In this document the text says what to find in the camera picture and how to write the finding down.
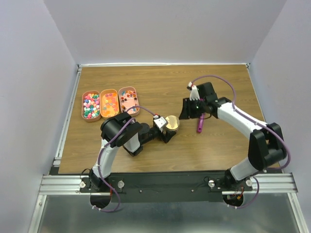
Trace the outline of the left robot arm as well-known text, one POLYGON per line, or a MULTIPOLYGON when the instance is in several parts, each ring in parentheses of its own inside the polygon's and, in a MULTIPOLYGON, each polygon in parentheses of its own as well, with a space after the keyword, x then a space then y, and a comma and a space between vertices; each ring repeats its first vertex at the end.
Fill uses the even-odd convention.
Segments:
POLYGON ((173 115, 154 115, 152 126, 139 123, 126 112, 105 120, 101 125, 101 149, 96 164, 89 172, 90 186, 98 192, 107 188, 107 177, 120 148, 131 156, 137 156, 143 146, 152 140, 168 143, 177 134, 179 125, 179 119, 173 115))

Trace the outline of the pink tray of lollipops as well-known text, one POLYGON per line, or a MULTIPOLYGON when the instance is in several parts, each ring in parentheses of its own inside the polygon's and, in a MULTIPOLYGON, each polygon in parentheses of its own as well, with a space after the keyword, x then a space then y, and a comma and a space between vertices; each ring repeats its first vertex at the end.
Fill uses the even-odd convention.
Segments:
POLYGON ((127 112, 129 115, 135 117, 139 114, 138 95, 134 87, 123 87, 118 91, 120 112, 127 112))

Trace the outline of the white round lid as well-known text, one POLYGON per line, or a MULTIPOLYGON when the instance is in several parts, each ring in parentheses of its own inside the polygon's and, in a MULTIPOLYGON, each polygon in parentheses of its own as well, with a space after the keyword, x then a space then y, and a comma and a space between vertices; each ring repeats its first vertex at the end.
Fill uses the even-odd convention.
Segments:
POLYGON ((169 131, 177 131, 180 125, 180 121, 179 118, 174 116, 174 115, 170 115, 165 117, 166 121, 167 121, 167 125, 165 126, 167 130, 169 131))

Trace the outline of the clear plastic cup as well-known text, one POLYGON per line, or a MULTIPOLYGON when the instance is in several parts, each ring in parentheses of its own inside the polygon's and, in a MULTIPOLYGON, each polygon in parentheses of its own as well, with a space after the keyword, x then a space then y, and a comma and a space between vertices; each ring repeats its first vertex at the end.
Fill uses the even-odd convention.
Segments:
POLYGON ((175 129, 169 129, 169 128, 167 128, 167 129, 166 129, 166 134, 175 135, 175 134, 177 134, 178 130, 179 130, 179 128, 175 128, 175 129))

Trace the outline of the orange tray of star candies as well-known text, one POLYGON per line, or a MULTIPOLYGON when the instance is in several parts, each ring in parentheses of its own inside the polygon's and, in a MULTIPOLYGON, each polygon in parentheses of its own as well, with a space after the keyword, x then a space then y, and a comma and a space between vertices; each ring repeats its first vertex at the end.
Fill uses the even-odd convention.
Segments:
POLYGON ((104 119, 120 113, 119 96, 115 89, 106 89, 100 93, 100 114, 104 119))

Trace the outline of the magenta plastic scoop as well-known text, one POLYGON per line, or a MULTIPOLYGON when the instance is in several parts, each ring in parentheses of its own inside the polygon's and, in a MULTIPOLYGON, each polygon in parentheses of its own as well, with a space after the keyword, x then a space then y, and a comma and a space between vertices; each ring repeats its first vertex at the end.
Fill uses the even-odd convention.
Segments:
POLYGON ((203 129, 203 123, 204 123, 204 118, 205 118, 205 114, 202 114, 198 120, 198 125, 197 125, 197 132, 201 133, 202 129, 203 129))

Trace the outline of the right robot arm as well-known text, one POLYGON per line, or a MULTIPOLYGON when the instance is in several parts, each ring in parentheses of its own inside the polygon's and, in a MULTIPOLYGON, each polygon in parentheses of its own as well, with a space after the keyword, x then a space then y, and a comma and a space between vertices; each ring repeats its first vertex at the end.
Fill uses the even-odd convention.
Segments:
POLYGON ((245 178, 287 157, 278 124, 259 121, 228 98, 218 97, 210 82, 198 86, 189 83, 187 89, 190 96, 183 99, 180 120, 199 118, 207 113, 230 124, 249 140, 246 158, 225 171, 223 181, 227 189, 235 190, 245 178))

